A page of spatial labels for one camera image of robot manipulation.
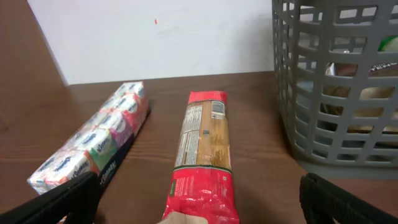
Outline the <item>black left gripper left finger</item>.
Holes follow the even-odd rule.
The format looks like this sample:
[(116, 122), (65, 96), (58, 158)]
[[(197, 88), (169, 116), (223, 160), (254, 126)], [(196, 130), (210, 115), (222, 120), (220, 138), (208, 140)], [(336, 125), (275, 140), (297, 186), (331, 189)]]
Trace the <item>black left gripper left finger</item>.
[(84, 174), (1, 214), (1, 224), (93, 223), (101, 195), (96, 173)]

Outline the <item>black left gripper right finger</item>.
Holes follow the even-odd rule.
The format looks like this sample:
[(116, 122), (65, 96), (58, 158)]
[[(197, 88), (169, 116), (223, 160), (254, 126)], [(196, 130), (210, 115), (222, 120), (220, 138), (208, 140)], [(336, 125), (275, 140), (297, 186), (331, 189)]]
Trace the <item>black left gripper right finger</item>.
[(299, 200), (308, 224), (397, 224), (397, 217), (314, 173), (301, 177)]

